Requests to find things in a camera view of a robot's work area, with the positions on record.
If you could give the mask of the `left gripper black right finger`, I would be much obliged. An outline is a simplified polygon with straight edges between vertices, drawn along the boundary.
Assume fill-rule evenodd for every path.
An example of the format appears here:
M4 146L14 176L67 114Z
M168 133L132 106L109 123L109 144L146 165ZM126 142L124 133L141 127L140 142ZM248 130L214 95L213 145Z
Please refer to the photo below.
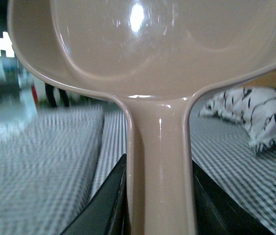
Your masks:
M272 232L240 207L195 162L193 180L200 235L271 235Z

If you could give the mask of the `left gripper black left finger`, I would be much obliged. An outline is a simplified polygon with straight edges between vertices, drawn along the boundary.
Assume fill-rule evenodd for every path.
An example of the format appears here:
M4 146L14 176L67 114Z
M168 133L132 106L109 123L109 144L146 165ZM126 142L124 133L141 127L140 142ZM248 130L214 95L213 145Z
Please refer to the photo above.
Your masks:
M126 163L126 154L123 154L88 205L61 234L123 234Z

